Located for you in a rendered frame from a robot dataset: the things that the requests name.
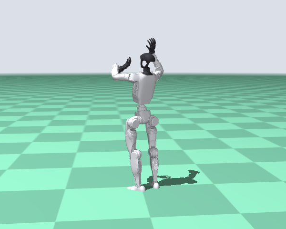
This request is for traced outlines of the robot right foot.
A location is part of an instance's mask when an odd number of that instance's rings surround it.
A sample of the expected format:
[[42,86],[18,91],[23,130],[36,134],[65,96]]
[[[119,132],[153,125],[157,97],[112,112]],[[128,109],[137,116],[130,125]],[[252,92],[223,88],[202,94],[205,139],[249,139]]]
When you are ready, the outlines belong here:
[[153,188],[159,188],[159,184],[155,181],[155,183],[150,182],[151,186],[153,186]]

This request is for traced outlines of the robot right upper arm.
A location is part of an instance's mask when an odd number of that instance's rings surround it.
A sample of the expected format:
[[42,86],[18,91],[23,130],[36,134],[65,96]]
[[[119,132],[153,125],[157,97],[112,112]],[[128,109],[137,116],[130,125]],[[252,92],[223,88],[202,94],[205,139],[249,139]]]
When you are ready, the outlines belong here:
[[160,77],[162,76],[163,72],[161,71],[160,67],[155,69],[156,72],[154,74],[156,75],[156,81],[160,80]]

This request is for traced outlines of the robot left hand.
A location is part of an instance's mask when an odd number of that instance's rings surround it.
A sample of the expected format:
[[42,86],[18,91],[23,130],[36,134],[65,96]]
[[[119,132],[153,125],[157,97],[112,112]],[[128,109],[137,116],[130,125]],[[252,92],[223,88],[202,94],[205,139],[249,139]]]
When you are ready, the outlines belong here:
[[129,57],[129,59],[127,59],[126,63],[123,66],[119,66],[119,72],[123,72],[124,69],[126,69],[127,67],[129,67],[131,64],[131,58]]

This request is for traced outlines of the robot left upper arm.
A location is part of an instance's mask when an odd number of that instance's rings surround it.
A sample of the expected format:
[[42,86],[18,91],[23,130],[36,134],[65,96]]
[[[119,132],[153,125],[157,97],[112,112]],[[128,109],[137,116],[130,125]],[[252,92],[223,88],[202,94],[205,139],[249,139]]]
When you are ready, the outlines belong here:
[[112,75],[112,78],[117,81],[129,81],[132,83],[138,82],[140,79],[140,76],[135,74],[135,73],[122,73],[122,74],[117,74],[117,75]]

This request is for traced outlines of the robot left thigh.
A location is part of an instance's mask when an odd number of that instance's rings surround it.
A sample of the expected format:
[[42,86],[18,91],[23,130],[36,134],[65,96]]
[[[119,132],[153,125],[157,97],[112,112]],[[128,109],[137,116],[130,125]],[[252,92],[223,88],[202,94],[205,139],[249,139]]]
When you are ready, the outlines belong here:
[[142,156],[141,151],[136,149],[137,132],[135,129],[139,126],[139,121],[140,118],[138,116],[133,116],[127,119],[125,126],[125,141],[127,149],[130,155],[133,151],[137,152],[138,159],[140,159]]

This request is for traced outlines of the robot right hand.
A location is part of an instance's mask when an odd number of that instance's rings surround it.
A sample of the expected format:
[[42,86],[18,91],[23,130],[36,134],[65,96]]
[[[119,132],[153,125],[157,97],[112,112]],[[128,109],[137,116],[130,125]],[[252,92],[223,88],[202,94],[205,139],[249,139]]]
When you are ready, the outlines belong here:
[[151,39],[149,39],[150,40],[150,42],[149,42],[149,45],[150,45],[150,47],[148,47],[148,46],[146,46],[148,49],[149,49],[149,53],[151,53],[151,54],[154,54],[155,53],[155,45],[156,45],[156,41],[155,41],[155,39],[153,38],[151,38]]

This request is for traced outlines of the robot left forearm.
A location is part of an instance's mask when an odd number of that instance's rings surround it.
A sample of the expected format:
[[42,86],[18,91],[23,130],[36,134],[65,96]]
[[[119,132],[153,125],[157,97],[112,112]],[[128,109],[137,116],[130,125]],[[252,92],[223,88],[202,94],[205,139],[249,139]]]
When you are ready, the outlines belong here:
[[[119,65],[116,63],[116,64],[114,64],[114,65],[112,66],[112,71],[111,71],[111,73],[112,73],[112,75],[117,75],[118,72],[119,72]],[[121,73],[121,72],[120,72],[120,73]],[[120,73],[119,73],[119,74],[120,74]]]

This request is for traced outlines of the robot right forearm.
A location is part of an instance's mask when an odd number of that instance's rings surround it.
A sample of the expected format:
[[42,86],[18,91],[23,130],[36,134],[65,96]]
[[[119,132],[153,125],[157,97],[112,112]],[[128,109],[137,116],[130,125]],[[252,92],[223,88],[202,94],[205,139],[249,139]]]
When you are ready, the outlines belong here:
[[163,72],[163,67],[162,67],[161,63],[159,62],[159,60],[157,59],[157,56],[155,55],[155,53],[152,54],[152,55],[155,57],[155,62],[153,62],[154,66],[155,67],[160,67],[161,71]]

